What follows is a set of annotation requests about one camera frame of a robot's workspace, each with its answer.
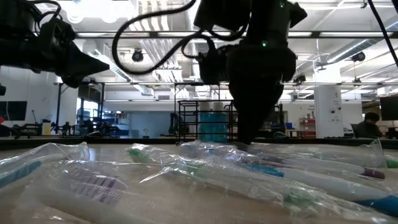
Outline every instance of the blue container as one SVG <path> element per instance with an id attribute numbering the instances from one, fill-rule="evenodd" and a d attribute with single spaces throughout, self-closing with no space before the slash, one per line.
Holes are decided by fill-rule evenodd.
<path id="1" fill-rule="evenodd" d="M 293 128 L 293 123 L 285 123 L 286 128 L 292 129 Z"/>
<path id="2" fill-rule="evenodd" d="M 213 128 L 212 132 L 216 133 L 212 135 L 212 140 L 218 143 L 226 143 L 228 141 L 227 124 L 226 124 L 227 115 L 224 112 L 218 112 L 222 111 L 223 108 L 224 104 L 222 102 L 213 103 L 213 109 L 216 112 L 213 112 L 211 114 L 211 120 L 213 122 L 219 122 L 219 123 L 212 124 Z"/>
<path id="3" fill-rule="evenodd" d="M 209 102 L 200 102 L 200 111 L 207 111 L 206 113 L 199 113 L 199 122 L 212 122 L 212 115 L 210 113 L 210 103 Z M 211 124 L 201 124 L 199 123 L 198 127 L 198 138 L 203 142 L 212 141 L 211 133 L 213 130 L 211 129 Z"/>

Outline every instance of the security camera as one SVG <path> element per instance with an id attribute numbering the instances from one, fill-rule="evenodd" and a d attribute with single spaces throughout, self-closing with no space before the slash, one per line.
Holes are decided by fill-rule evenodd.
<path id="1" fill-rule="evenodd" d="M 307 81 L 307 79 L 305 78 L 305 74 L 301 73 L 300 75 L 297 75 L 296 77 L 293 77 L 293 82 L 295 83 L 303 83 Z"/>
<path id="2" fill-rule="evenodd" d="M 141 62 L 144 59 L 144 55 L 142 54 L 142 49 L 134 49 L 134 53 L 132 55 L 132 60 L 134 62 Z"/>
<path id="3" fill-rule="evenodd" d="M 360 52 L 360 53 L 358 53 L 358 54 L 352 56 L 352 57 L 351 57 L 351 60 L 352 60 L 353 62 L 363 62 L 363 61 L 365 60 L 365 58 L 366 58 L 365 53 L 364 53 L 364 52 Z"/>

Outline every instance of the person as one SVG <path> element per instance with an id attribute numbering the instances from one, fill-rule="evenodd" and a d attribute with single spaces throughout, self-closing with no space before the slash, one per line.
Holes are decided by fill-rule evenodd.
<path id="1" fill-rule="evenodd" d="M 373 139 L 383 137 L 383 133 L 376 125 L 379 120 L 380 116 L 378 114 L 373 112 L 366 113 L 365 120 L 360 122 L 354 130 L 356 137 Z"/>

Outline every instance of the clear plastic bag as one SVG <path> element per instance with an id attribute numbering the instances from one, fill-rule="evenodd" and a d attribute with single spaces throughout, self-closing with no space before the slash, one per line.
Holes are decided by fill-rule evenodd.
<path id="1" fill-rule="evenodd" d="M 135 144 L 131 162 L 46 163 L 5 223 L 398 223 L 303 183 L 205 153 Z M 9 192 L 0 196 L 2 199 Z M 12 214 L 10 220 L 6 215 Z"/>
<path id="2" fill-rule="evenodd" d="M 28 176 L 42 164 L 61 160 L 85 161 L 89 158 L 85 142 L 73 146 L 54 143 L 39 146 L 19 156 L 0 160 L 0 189 Z"/>
<path id="3" fill-rule="evenodd" d="M 194 147 L 194 144 L 187 143 L 186 145 Z M 303 183 L 289 180 L 288 178 L 280 178 L 273 174 L 270 175 L 272 172 L 265 174 L 256 170 L 245 169 L 214 154 L 194 152 L 192 148 L 188 154 L 194 154 L 196 159 L 187 159 L 155 147 L 139 144 L 133 145 L 127 151 L 130 155 L 137 155 L 138 152 L 142 155 L 140 157 L 133 156 L 136 162 L 139 162 L 141 157 L 151 158 L 152 162 L 157 162 L 158 164 L 161 161 L 168 160 L 168 158 L 183 158 L 181 161 L 177 159 L 177 164 L 185 165 L 177 169 L 180 173 L 247 197 L 279 204 L 289 209 L 293 217 L 305 217 L 315 214 L 338 214 L 343 217 L 349 217 L 358 215 L 358 212 L 363 212 L 363 215 L 367 216 L 369 215 L 368 212 L 371 211 L 371 209 L 360 205 L 329 196 L 322 190 Z M 230 156 L 241 157 L 238 151 L 234 149 L 232 151 L 234 153 L 230 154 Z"/>
<path id="4" fill-rule="evenodd" d="M 268 155 L 280 158 L 312 158 L 342 162 L 356 166 L 385 169 L 386 158 L 380 140 L 359 147 L 308 145 L 308 144 L 262 144 L 248 146 L 247 152 L 254 155 Z"/>
<path id="5" fill-rule="evenodd" d="M 384 178 L 384 174 L 377 170 L 319 159 L 284 159 L 264 153 L 255 156 L 231 145 L 198 141 L 182 144 L 181 148 L 182 154 L 188 157 L 206 158 L 216 155 L 241 167 L 301 182 L 332 196 L 398 216 L 398 197 L 379 184 L 380 180 L 373 178 Z"/>

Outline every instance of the chair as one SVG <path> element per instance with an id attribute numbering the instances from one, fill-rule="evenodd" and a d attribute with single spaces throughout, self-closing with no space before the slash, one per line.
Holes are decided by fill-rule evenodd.
<path id="1" fill-rule="evenodd" d="M 356 132 L 356 129 L 357 129 L 358 125 L 357 124 L 350 124 L 350 125 L 351 125 L 351 128 L 353 129 L 354 137 L 358 138 L 358 134 Z"/>

